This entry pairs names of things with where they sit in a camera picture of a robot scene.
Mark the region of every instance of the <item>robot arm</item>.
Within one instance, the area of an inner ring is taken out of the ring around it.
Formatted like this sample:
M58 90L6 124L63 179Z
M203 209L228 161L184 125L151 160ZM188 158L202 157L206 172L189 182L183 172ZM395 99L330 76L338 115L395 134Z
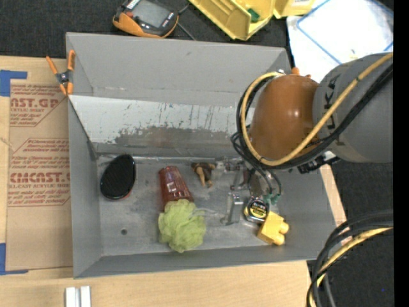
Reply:
M261 87L250 125L249 106ZM302 172L338 159L392 162L393 53L356 59L317 83L299 74L266 74L239 103L235 144L263 169Z

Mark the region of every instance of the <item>yellow toy block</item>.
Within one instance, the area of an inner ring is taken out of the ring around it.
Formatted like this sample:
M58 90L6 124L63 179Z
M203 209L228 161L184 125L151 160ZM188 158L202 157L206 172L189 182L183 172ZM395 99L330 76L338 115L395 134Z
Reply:
M257 238L267 242L268 244L276 244L280 246L284 243L289 226L284 222L284 218L274 212L269 212L266 220L260 226Z

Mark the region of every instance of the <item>black floor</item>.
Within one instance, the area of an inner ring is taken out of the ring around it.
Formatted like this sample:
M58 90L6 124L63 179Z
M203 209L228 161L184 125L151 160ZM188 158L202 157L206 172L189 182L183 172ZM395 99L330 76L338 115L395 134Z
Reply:
M127 35L112 25L112 16L123 1L0 0L0 55L65 58L67 31ZM178 10L187 4L186 0L159 1ZM394 0L379 1L394 9ZM180 24L196 40L232 42L192 5L181 15ZM172 37L191 40L181 27ZM285 19L274 19L250 40L235 43L284 47L292 60ZM332 169L347 217L392 208L393 164L340 161ZM356 247L329 276L339 307L394 306L393 235Z

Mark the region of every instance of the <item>black lid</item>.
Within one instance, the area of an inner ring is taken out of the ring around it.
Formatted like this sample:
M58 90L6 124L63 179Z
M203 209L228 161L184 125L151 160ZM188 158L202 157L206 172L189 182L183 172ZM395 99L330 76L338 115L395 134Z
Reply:
M135 161L123 154L112 160L101 177L101 193L109 199L122 199L132 190L136 178Z

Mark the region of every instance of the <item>cardboard sheet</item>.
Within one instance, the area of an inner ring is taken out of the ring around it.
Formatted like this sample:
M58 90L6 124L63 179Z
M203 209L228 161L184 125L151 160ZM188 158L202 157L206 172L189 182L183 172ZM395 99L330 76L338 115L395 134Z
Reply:
M10 87L6 270L71 266L67 98L45 58L1 56L0 71Z

